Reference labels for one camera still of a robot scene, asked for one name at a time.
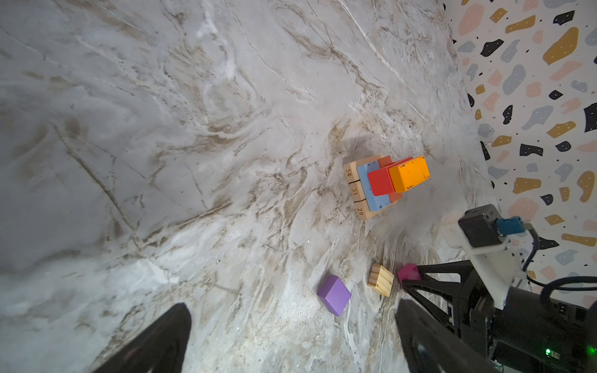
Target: terrazzo pattern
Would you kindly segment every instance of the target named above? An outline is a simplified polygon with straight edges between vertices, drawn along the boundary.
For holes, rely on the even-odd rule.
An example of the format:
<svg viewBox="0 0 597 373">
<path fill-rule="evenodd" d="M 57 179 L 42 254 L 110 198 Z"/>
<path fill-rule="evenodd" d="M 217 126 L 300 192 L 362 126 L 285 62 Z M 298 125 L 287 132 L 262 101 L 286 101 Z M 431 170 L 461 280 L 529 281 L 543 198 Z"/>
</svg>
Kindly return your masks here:
<svg viewBox="0 0 597 373">
<path fill-rule="evenodd" d="M 500 211 L 532 219 L 541 236 L 530 268 L 540 282 L 594 275 L 597 4 L 445 6 Z M 518 241 L 526 257 L 532 240 L 526 235 Z M 597 299 L 595 292 L 555 296 L 585 307 Z"/>
</svg>

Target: red block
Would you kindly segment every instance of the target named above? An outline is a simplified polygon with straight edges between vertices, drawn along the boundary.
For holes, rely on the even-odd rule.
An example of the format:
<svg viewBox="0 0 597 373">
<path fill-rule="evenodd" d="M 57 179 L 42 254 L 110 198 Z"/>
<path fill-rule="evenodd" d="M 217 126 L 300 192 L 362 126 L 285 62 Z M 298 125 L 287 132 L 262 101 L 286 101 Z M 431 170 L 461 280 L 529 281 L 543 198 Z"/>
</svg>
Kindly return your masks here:
<svg viewBox="0 0 597 373">
<path fill-rule="evenodd" d="M 386 159 L 388 157 L 379 159 L 380 165 L 381 165 L 382 159 Z M 391 167 L 398 166 L 404 162 L 408 162 L 412 158 L 413 157 L 408 157 L 408 158 L 402 159 L 401 161 L 397 161 L 397 162 L 389 164 L 383 168 L 380 168 L 377 171 L 369 172 L 369 174 L 367 176 L 369 177 L 369 183 L 371 184 L 371 191 L 373 192 L 373 195 L 376 197 L 379 197 L 379 196 L 395 193 L 396 190 L 394 190 L 394 184 L 392 183 L 392 179 L 390 178 L 390 173 L 388 170 Z"/>
</svg>

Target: purple cube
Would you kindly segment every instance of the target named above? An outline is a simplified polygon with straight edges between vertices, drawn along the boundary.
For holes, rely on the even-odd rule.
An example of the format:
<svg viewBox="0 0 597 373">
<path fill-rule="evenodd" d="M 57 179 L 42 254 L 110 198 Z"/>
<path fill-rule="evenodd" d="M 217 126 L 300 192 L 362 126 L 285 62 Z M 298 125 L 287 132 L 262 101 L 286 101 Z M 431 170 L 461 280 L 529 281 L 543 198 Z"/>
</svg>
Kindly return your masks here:
<svg viewBox="0 0 597 373">
<path fill-rule="evenodd" d="M 338 276 L 333 275 L 328 277 L 317 295 L 328 310 L 336 316 L 342 315 L 350 300 L 350 291 Z"/>
</svg>

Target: blue block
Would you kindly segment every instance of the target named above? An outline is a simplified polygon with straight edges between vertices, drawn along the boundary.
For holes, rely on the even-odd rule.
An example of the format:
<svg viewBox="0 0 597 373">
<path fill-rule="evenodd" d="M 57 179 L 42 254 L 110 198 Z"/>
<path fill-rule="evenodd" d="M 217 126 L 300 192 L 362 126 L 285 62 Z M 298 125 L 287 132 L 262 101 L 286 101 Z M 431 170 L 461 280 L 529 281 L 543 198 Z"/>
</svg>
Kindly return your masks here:
<svg viewBox="0 0 597 373">
<path fill-rule="evenodd" d="M 359 178 L 361 178 L 361 185 L 363 185 L 363 191 L 365 192 L 365 197 L 367 198 L 367 204 L 369 205 L 370 211 L 379 211 L 385 207 L 390 205 L 390 196 L 383 195 L 383 196 L 374 196 L 373 191 L 371 190 L 371 184 L 369 183 L 369 172 L 377 171 L 379 169 L 379 162 L 373 161 L 371 163 L 367 163 L 366 165 L 359 166 L 356 168 L 356 171 L 359 173 Z"/>
</svg>

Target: pink cube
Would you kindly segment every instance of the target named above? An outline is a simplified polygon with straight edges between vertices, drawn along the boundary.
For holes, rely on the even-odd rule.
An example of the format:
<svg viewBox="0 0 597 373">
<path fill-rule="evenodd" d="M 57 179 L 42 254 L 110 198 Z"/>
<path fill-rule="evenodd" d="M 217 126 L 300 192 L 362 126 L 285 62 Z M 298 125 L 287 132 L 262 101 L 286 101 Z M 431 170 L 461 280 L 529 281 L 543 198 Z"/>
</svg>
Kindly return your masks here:
<svg viewBox="0 0 597 373">
<path fill-rule="evenodd" d="M 402 280 L 420 280 L 421 274 L 418 272 L 417 265 L 408 263 L 398 271 L 398 279 L 400 280 L 400 286 L 402 286 Z"/>
</svg>

